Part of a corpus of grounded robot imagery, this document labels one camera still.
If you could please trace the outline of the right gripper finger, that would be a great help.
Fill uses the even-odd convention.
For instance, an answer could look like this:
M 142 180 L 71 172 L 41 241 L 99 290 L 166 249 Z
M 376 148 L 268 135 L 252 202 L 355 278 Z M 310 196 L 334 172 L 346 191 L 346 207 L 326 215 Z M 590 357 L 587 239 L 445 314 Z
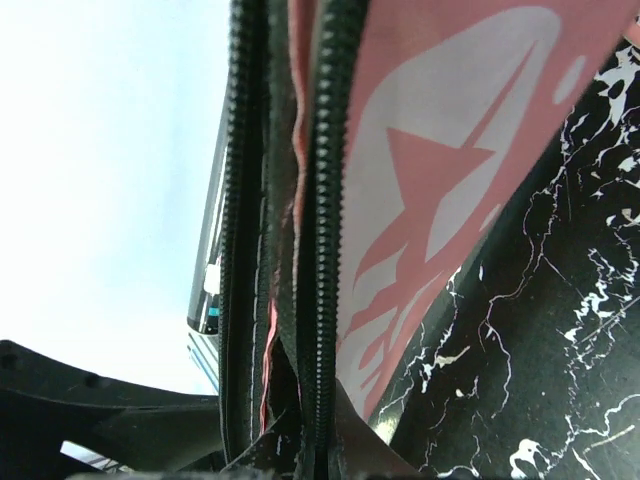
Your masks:
M 69 441 L 134 470 L 178 471 L 222 448 L 215 396 L 103 377 L 1 343 L 1 470 L 80 473 Z

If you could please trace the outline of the black shuttlecock tube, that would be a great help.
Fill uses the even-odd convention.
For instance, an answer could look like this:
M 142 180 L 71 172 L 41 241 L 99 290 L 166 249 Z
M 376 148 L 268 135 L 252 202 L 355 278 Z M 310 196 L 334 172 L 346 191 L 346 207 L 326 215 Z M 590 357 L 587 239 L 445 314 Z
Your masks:
M 212 167 L 208 182 L 201 232 L 187 310 L 187 325 L 195 332 L 205 334 L 208 324 L 210 294 L 205 290 L 207 267 L 216 261 L 216 236 L 224 202 L 223 183 L 227 147 L 229 94 L 225 94 Z

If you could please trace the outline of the pink racket bag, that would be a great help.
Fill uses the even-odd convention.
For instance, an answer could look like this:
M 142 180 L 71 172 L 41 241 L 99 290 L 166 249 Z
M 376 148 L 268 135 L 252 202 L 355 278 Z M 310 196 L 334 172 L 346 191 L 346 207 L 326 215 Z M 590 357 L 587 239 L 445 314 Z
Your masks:
M 638 14 L 231 3 L 234 477 L 638 477 Z

